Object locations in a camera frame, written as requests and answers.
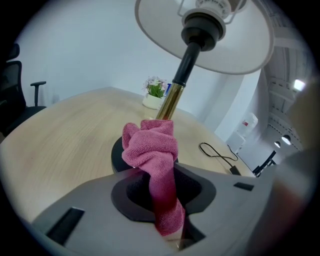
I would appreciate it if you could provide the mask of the white water dispenser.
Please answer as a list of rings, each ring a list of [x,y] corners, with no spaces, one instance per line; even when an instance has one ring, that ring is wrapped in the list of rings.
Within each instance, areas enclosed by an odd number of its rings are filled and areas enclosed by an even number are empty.
[[[237,126],[236,130],[227,139],[226,144],[237,154],[246,143],[247,137],[258,124],[258,118],[252,113],[248,113]]]

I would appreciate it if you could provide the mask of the white table lamp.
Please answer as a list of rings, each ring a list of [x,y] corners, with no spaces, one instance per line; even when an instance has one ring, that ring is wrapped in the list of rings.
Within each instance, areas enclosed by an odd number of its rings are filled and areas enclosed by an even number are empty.
[[[247,75],[273,53],[273,27],[260,0],[136,0],[134,13],[142,32],[180,59],[161,120],[172,117],[194,66]]]

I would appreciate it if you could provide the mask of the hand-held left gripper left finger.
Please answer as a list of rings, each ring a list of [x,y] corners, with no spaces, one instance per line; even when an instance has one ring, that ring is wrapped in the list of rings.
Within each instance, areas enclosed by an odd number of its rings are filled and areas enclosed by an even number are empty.
[[[128,169],[87,181],[41,212],[32,225],[64,255],[167,256],[177,247],[155,227],[150,175]]]

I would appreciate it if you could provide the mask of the black office chair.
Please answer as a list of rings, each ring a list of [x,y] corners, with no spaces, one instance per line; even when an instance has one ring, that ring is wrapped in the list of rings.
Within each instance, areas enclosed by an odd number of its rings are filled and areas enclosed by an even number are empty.
[[[22,90],[22,63],[15,60],[19,54],[20,46],[14,43],[0,76],[0,133],[4,137],[46,108],[38,105],[39,87],[45,85],[46,81],[30,84],[34,88],[34,106],[27,106]]]

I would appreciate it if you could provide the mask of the pink cleaning cloth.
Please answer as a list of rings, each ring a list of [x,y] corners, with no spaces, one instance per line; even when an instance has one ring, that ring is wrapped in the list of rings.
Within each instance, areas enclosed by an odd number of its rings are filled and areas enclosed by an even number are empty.
[[[163,237],[177,233],[184,225],[185,209],[178,199],[174,177],[178,158],[174,122],[145,119],[140,126],[127,123],[122,130],[122,147],[124,162],[150,175],[156,229]]]

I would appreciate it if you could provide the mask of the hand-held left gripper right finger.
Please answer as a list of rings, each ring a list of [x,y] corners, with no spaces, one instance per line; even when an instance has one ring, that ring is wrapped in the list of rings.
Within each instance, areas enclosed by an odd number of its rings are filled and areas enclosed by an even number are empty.
[[[185,209],[182,253],[246,253],[266,208],[272,174],[223,174],[186,164],[174,166]]]

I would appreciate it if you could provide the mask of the pink potted flowers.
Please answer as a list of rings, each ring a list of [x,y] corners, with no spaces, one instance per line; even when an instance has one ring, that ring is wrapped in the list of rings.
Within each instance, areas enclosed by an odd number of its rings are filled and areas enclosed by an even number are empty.
[[[142,105],[149,109],[157,110],[161,105],[167,87],[168,83],[166,80],[158,76],[148,77],[143,86],[146,94],[142,100]]]

